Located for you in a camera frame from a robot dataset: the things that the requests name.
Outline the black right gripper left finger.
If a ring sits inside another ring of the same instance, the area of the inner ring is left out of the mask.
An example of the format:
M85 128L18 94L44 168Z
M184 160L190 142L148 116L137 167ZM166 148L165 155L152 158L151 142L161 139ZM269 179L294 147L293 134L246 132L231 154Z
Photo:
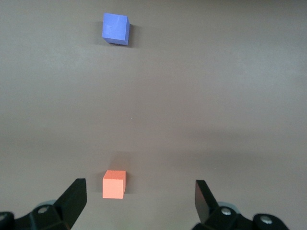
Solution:
M53 203L34 208L21 218L0 213L2 230L70 230L87 203L86 179L76 179Z

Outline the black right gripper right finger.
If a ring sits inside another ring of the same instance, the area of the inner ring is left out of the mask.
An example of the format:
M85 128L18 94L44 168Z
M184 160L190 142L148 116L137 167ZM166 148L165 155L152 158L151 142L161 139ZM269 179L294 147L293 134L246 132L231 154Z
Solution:
M265 213L245 218L234 205L216 201L207 183L195 183L195 207L200 219L195 230L286 230L288 227L278 217Z

